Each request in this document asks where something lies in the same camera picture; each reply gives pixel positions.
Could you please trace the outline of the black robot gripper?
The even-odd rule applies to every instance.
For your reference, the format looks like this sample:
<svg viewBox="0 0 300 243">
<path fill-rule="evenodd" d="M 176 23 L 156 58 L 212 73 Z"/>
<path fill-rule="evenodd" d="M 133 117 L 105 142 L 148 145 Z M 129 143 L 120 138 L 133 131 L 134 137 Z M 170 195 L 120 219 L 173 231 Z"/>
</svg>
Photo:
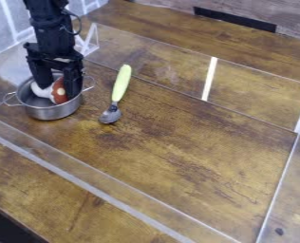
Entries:
<svg viewBox="0 0 300 243">
<path fill-rule="evenodd" d="M 74 49 L 81 31 L 74 31 L 71 22 L 78 15 L 66 8 L 69 0 L 23 0 L 23 3 L 38 40 L 25 45 L 34 79 L 45 89 L 54 83 L 51 68 L 62 70 L 66 96 L 71 100 L 84 86 L 84 55 Z"/>
</svg>

